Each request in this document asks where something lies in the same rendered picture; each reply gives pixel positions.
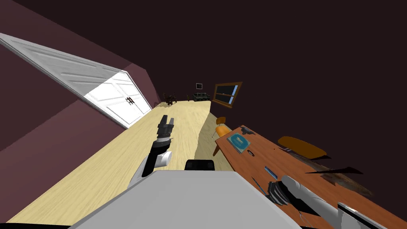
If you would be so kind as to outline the blue pen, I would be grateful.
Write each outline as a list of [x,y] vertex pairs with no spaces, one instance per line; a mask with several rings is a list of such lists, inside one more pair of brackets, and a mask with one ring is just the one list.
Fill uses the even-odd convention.
[[278,177],[273,173],[272,170],[270,170],[267,166],[265,166],[264,168],[275,180],[278,180]]

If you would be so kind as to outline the brown wooden table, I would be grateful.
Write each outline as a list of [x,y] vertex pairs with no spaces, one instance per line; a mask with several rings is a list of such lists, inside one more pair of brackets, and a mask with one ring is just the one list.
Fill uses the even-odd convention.
[[221,138],[215,134],[216,149],[223,154],[230,166],[261,194],[262,192],[252,177],[262,189],[266,189],[268,183],[274,180],[265,170],[264,167],[267,166],[278,177],[278,180],[281,180],[285,175],[290,176],[334,207],[339,202],[344,203],[381,225],[385,225],[387,222],[400,224],[405,222],[362,195],[340,185],[330,184],[319,174],[316,174],[313,168],[293,158],[258,133],[244,136],[251,142],[248,149],[252,154],[248,152],[239,154],[227,141],[227,137],[231,134],[232,132],[227,133]]

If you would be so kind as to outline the orange chair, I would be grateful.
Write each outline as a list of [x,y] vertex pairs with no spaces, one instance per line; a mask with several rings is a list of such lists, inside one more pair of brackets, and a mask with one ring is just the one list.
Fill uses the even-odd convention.
[[225,126],[225,121],[226,121],[226,117],[219,117],[216,119],[216,128],[214,131],[214,134],[212,135],[212,138],[214,138],[215,134],[217,134],[220,138],[224,135],[226,135],[227,133],[230,133],[232,130],[229,129],[227,126]]

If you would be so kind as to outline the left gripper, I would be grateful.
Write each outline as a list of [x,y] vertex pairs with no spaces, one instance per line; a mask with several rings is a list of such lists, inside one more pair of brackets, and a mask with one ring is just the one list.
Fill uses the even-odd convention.
[[174,127],[174,118],[171,118],[167,124],[168,115],[163,115],[158,124],[157,138],[169,138]]

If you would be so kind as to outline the thin blue pencil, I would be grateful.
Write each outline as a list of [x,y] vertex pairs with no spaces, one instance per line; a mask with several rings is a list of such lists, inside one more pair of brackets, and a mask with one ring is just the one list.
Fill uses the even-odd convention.
[[266,196],[267,193],[262,189],[262,187],[259,185],[259,183],[252,177],[253,181],[256,183],[256,185],[259,187],[259,189],[261,190],[261,192]]

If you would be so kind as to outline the white panelled door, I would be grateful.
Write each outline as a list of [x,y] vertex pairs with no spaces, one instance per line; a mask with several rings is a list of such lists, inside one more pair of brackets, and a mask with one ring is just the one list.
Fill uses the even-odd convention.
[[[3,33],[0,33],[0,44],[125,129],[129,129],[152,109],[125,70]],[[135,103],[130,105],[126,101],[127,97],[131,97]]]

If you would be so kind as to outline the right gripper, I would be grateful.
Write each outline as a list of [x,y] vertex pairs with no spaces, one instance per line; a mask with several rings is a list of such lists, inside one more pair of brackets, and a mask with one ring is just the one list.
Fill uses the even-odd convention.
[[276,182],[269,182],[266,197],[276,205],[288,205],[289,200],[279,191]]

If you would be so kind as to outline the teal book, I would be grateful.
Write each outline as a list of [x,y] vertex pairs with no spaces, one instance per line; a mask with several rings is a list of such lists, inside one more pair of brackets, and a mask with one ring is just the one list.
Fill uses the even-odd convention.
[[251,144],[251,142],[245,139],[240,133],[234,133],[227,137],[227,141],[237,150],[239,154],[247,150],[248,146]]

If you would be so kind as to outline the wooden framed window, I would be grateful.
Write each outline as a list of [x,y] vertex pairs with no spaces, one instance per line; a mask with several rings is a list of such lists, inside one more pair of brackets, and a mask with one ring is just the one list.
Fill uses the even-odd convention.
[[212,102],[231,109],[237,98],[241,85],[242,82],[215,84]]

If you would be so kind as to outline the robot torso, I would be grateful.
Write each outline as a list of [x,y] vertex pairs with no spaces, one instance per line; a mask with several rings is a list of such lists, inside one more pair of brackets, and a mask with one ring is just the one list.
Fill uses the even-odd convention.
[[235,171],[157,170],[69,229],[301,229]]

